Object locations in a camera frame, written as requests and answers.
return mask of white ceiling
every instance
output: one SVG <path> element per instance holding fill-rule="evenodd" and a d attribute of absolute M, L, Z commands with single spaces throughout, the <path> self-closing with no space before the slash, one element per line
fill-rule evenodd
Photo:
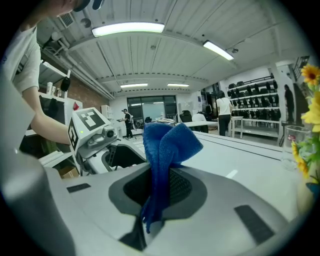
<path fill-rule="evenodd" d="M 54 30 L 62 31 L 69 55 L 116 95 L 131 94 L 130 88 L 120 92 L 120 85 L 134 83 L 149 83 L 147 90 L 157 91 L 172 89 L 168 83 L 184 83 L 190 86 L 181 92 L 196 91 L 269 62 L 310 54 L 295 23 L 271 0 L 105 0 L 99 11 L 89 5 L 71 15 L 75 23 L 66 29 L 58 18 L 42 21 L 39 43 Z M 84 27 L 83 18 L 91 20 L 91 27 Z M 91 32 L 118 22 L 156 20 L 165 24 L 162 34 L 94 38 Z M 228 61 L 202 47 L 206 40 L 239 52 Z"/>

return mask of blue towel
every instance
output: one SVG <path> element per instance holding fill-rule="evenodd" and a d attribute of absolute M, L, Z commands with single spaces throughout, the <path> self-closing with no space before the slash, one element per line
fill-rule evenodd
<path fill-rule="evenodd" d="M 151 166 L 152 190 L 141 211 L 146 223 L 150 225 L 162 219 L 162 211 L 169 206 L 169 167 L 181 164 L 198 153 L 203 145 L 185 125 L 175 127 L 164 123 L 148 123 L 144 126 L 143 145 L 146 159 Z"/>

